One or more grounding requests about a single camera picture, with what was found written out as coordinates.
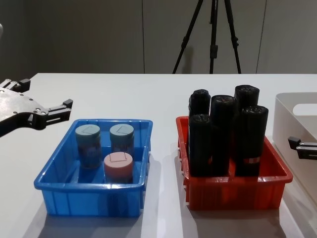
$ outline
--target table surface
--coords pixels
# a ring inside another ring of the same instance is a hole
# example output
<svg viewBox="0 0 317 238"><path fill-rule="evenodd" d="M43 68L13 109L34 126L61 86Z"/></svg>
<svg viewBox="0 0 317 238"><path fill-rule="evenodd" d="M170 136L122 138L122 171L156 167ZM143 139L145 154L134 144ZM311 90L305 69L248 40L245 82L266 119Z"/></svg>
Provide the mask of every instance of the table surface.
<svg viewBox="0 0 317 238"><path fill-rule="evenodd" d="M175 119L187 115L195 89L234 94L240 84L260 88L272 135L275 95L317 91L317 75L37 74L25 94L44 107L74 100L70 121L0 138L0 237L317 237L317 209L296 178L279 210L192 212L177 155ZM76 119L150 119L152 153L144 210L137 219L47 216L33 181Z"/></svg>

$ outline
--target tripod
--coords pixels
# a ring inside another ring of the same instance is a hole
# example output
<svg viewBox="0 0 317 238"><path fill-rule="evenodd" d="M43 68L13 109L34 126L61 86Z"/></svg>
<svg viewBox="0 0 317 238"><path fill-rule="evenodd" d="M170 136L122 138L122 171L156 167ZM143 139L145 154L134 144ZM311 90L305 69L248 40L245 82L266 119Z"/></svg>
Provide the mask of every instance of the tripod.
<svg viewBox="0 0 317 238"><path fill-rule="evenodd" d="M187 33L186 33L185 37L183 38L181 50L180 50L177 62L175 64L173 74L176 73L178 65L180 63L180 60L182 59L184 50L188 44L190 34L192 33L192 30L194 28L194 25L195 25L195 22L196 22L196 19L197 19L197 16L198 16L198 13L200 11L202 4L203 4L203 0L198 0L193 18L189 24ZM238 38L236 37L235 32L234 32L231 2L230 2L230 0L224 0L224 4L225 4L226 12L227 12L227 18L228 18L230 34L231 34L231 42L232 42L232 47L233 47L234 54L236 57L238 73L241 73L239 55L238 55L238 45L239 44L237 42ZM209 73L213 73L213 61L214 61L214 59L217 58L217 52L218 52L218 45L216 45L217 17L218 17L218 0L212 0L212 2L211 2L211 19L210 19L210 24L212 25L212 32L211 32L211 45L210 45L210 69L209 69Z"/></svg>

